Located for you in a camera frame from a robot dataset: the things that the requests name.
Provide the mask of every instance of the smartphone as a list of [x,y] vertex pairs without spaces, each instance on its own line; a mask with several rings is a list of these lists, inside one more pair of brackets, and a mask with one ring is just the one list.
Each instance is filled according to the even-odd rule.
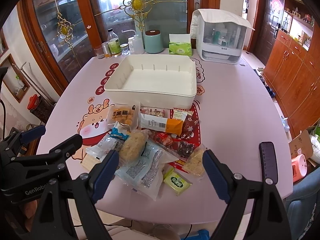
[[262,180],[270,178],[274,184],[278,183],[278,167],[275,146],[272,142],[262,142],[259,144]]

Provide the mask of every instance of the green snack package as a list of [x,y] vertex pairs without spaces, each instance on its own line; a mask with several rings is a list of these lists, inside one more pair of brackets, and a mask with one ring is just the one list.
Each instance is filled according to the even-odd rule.
[[184,55],[192,56],[191,43],[187,42],[170,42],[169,43],[169,54],[170,55]]
[[187,182],[179,174],[175,173],[173,168],[164,175],[164,183],[173,188],[177,196],[192,185],[192,183]]

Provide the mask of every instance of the tissue box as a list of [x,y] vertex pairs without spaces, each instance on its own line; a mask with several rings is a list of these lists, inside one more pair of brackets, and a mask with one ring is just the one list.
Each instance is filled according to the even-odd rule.
[[169,34],[169,54],[192,56],[190,34]]

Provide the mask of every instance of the screw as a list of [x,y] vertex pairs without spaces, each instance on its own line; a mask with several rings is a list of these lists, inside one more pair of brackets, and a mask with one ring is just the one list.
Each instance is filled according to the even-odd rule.
[[87,179],[89,177],[89,174],[88,173],[82,173],[81,175],[80,175],[80,179],[82,179],[82,180],[85,180],[85,179]]
[[65,167],[64,163],[59,163],[58,164],[58,169],[61,170]]
[[50,179],[50,180],[49,180],[50,185],[56,184],[56,182],[57,182],[56,179]]
[[240,179],[243,178],[243,176],[242,176],[240,173],[235,173],[235,174],[233,174],[233,177],[234,177],[235,179],[238,179],[238,180],[240,180]]
[[269,185],[272,185],[273,184],[273,180],[270,179],[270,178],[266,178],[265,182]]

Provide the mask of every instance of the glass bottle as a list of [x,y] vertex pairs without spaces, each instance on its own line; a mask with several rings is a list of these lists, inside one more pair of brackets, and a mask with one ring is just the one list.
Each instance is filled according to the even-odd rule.
[[113,29],[108,30],[108,44],[113,57],[121,55],[119,37],[113,32]]

